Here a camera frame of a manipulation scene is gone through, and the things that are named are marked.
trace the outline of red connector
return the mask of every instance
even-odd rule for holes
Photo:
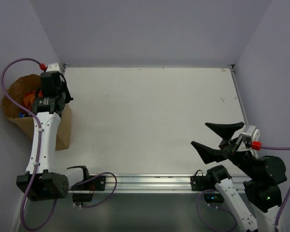
[[[47,70],[47,66],[45,64],[41,63],[40,69],[45,72]]]
[[[251,143],[251,148],[254,149],[254,150],[259,151],[261,149],[261,145],[262,145],[261,142],[259,142],[259,141],[253,141]]]

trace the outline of wire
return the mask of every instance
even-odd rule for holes
[[[74,185],[74,186],[83,185],[83,184],[91,182],[94,179],[98,178],[99,176],[105,175],[105,174],[112,175],[114,177],[114,179],[115,179],[115,185],[114,185],[114,188],[113,188],[112,192],[106,198],[104,198],[102,201],[100,201],[98,203],[95,203],[95,204],[92,204],[92,205],[82,205],[81,206],[82,208],[93,208],[93,207],[98,206],[99,204],[102,204],[103,202],[107,201],[113,195],[113,193],[114,193],[114,191],[115,191],[115,189],[117,187],[117,178],[116,178],[116,176],[113,173],[104,172],[104,173],[98,174],[98,175],[96,175],[96,176],[94,176],[94,177],[92,177],[92,178],[90,178],[90,179],[88,179],[86,181],[83,181],[83,182],[80,182],[80,183],[77,183],[77,184]]]
[[[11,67],[13,64],[15,63],[18,63],[20,61],[24,61],[24,60],[30,60],[30,61],[33,61],[35,63],[37,63],[40,67],[43,66],[42,63],[38,62],[37,60],[35,59],[32,59],[32,58],[21,58],[21,59],[16,59],[14,60],[13,62],[9,63],[2,71],[2,74],[1,74],[1,77],[0,77],[0,84],[1,84],[1,89],[2,89],[2,92],[5,94],[5,96],[13,103],[15,104],[16,106],[18,106],[20,109],[22,109],[23,111],[27,112],[30,116],[32,116],[37,124],[38,124],[38,127],[41,129],[41,122],[40,120],[38,119],[38,117],[33,113],[31,112],[30,110],[28,110],[27,108],[23,107],[22,105],[18,104],[16,101],[14,101],[14,99],[8,94],[8,92],[6,91],[5,89],[5,86],[4,86],[4,76],[5,76],[5,73],[6,71],[8,70],[9,67]],[[54,201],[54,204],[53,204],[53,208],[49,214],[49,216],[47,217],[47,219],[45,220],[45,222],[43,222],[40,226],[36,227],[36,228],[30,228],[28,227],[28,225],[26,224],[25,222],[25,216],[24,216],[24,211],[25,211],[25,204],[26,204],[26,198],[28,197],[28,194],[29,194],[29,191],[30,191],[30,188],[32,186],[32,183],[33,183],[33,180],[35,178],[35,175],[37,173],[37,170],[38,170],[38,163],[39,163],[39,159],[40,159],[40,151],[41,151],[41,140],[42,140],[42,131],[39,131],[38,133],[38,146],[37,146],[37,153],[36,153],[36,157],[35,157],[35,162],[36,162],[36,165],[34,165],[34,169],[33,169],[33,173],[32,173],[32,176],[31,176],[31,179],[29,181],[29,184],[26,188],[26,191],[25,191],[25,194],[24,194],[24,197],[22,199],[22,202],[21,202],[21,206],[20,206],[20,221],[23,225],[23,227],[27,230],[27,231],[36,231],[36,230],[39,230],[41,229],[51,218],[54,210],[55,210],[55,206],[56,206],[56,203],[57,201],[55,200]]]
[[[283,147],[283,146],[263,146],[263,145],[261,145],[261,149],[278,150],[278,151],[290,151],[290,146]]]
[[[204,175],[204,174],[203,174],[203,171],[202,171],[201,169],[199,169],[199,170],[197,170],[197,171],[195,172],[194,176],[196,176],[196,175],[198,174],[198,172],[201,172],[202,175]]]
[[[64,82],[67,83],[66,78],[64,77],[64,75],[61,72],[59,72],[59,75],[62,76]]]
[[[276,216],[276,219],[275,219],[275,232],[278,232],[279,219],[281,217],[282,211],[284,210],[284,208],[285,208],[285,206],[287,204],[287,201],[288,201],[289,197],[290,197],[290,187],[288,189],[287,195],[286,195],[286,197],[285,197],[280,209],[278,210],[278,213],[277,213],[277,216]]]
[[[236,228],[236,226],[237,226],[237,221],[236,221],[234,215],[233,215],[229,210],[227,210],[227,209],[225,209],[225,208],[218,207],[217,209],[219,209],[219,210],[221,210],[221,211],[224,211],[224,212],[230,214],[230,215],[232,216],[232,218],[234,218],[235,223],[234,223],[234,225],[233,225],[230,229],[228,229],[228,230],[226,230],[226,231],[219,231],[219,230],[216,230],[214,227],[212,227],[211,225],[209,225],[209,224],[204,220],[204,218],[202,217],[202,214],[201,214],[201,212],[200,212],[200,210],[199,210],[199,201],[201,200],[201,197],[202,197],[205,193],[207,193],[207,192],[218,192],[218,191],[217,191],[217,190],[214,190],[214,189],[208,189],[208,190],[205,190],[205,191],[203,191],[203,192],[201,192],[201,193],[199,194],[198,199],[197,199],[197,202],[196,202],[196,209],[197,209],[197,213],[198,213],[198,216],[199,216],[201,222],[203,222],[203,224],[204,224],[207,228],[209,228],[210,230],[212,230],[212,231],[214,231],[214,232],[231,232],[231,231],[233,231],[233,230]]]

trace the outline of white table surface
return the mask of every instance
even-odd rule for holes
[[[217,163],[205,165],[190,142],[218,148],[221,139],[204,123],[244,121],[229,69],[67,68],[65,77],[74,101],[70,148],[56,152],[61,172],[206,172]]]

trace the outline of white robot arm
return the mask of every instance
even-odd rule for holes
[[[232,140],[234,132],[242,128],[243,123],[230,125],[206,123],[206,125],[223,139],[219,145],[220,150],[211,149],[197,142],[191,144],[206,164],[229,159],[252,179],[244,182],[244,187],[256,218],[252,216],[234,188],[232,178],[224,166],[219,165],[207,170],[205,177],[207,182],[223,196],[241,232],[275,232],[275,218],[282,205],[278,184],[287,180],[284,162],[274,156],[256,158],[251,150],[237,151],[242,143],[246,148],[256,145],[253,142],[259,138],[260,132],[255,126],[246,126],[240,136]]]
[[[64,174],[59,174],[55,166],[56,136],[61,114],[65,104],[73,100],[58,63],[50,64],[46,72],[41,74],[41,86],[43,97],[36,96],[32,108],[42,128],[39,128],[37,121],[33,119],[34,135],[31,156],[26,174],[18,176],[16,181],[17,186],[25,192],[33,174],[34,165],[37,164],[39,130],[42,130],[40,159],[35,180],[28,194],[28,198],[32,201],[64,198],[73,185],[89,178],[85,166],[68,168]]]

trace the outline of light purple wall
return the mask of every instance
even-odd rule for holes
[[[29,0],[0,0],[0,74],[16,58],[31,57],[52,63],[58,57]],[[16,64],[6,75],[9,86],[16,78],[37,73],[34,63]],[[16,176],[24,174],[31,141],[0,110],[0,232],[8,231],[20,196]]]
[[[72,65],[234,64],[271,0],[31,0]]]
[[[264,145],[290,146],[290,0],[273,0],[236,64],[236,79],[251,124]],[[290,185],[290,151],[261,151],[280,156]],[[290,232],[290,201],[283,213]]]

